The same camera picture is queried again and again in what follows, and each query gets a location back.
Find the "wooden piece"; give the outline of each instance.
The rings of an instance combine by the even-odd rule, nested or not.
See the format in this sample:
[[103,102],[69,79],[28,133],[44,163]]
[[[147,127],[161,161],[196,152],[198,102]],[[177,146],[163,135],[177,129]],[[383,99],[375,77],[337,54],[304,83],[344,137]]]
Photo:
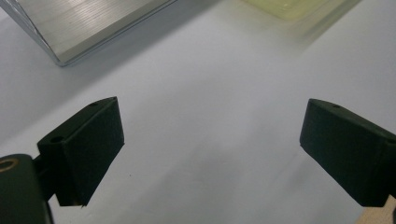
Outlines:
[[366,208],[356,224],[393,224],[393,211],[396,200],[389,196],[387,203],[381,208]]

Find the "white table surface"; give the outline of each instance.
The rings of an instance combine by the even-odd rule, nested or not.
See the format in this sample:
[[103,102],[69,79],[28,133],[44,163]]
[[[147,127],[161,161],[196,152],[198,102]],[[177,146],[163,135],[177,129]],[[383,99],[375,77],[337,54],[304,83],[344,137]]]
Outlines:
[[125,146],[89,205],[56,223],[353,223],[362,208],[300,148],[306,103],[396,133],[396,1],[362,0],[295,48],[240,0],[179,0],[61,68],[0,10],[0,153],[118,96]]

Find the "black mount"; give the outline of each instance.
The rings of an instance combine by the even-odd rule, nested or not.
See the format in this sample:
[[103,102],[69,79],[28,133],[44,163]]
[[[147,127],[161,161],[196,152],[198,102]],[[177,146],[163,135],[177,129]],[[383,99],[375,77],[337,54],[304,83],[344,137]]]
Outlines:
[[117,97],[87,105],[41,139],[40,155],[0,158],[0,220],[53,223],[48,200],[87,205],[124,145]]
[[333,103],[311,99],[303,149],[362,206],[396,197],[396,135]]

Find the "yellow object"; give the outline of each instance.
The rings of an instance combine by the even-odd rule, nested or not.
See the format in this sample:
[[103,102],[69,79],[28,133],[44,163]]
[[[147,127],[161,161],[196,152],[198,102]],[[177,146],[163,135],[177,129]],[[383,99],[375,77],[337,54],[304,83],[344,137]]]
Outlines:
[[281,19],[297,20],[328,0],[245,0]]

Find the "brushed metal surface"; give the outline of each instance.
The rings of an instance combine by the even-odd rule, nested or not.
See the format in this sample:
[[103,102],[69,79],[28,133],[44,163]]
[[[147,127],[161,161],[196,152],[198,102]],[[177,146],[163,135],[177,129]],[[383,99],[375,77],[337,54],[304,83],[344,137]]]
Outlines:
[[20,4],[64,63],[168,1],[20,0]]

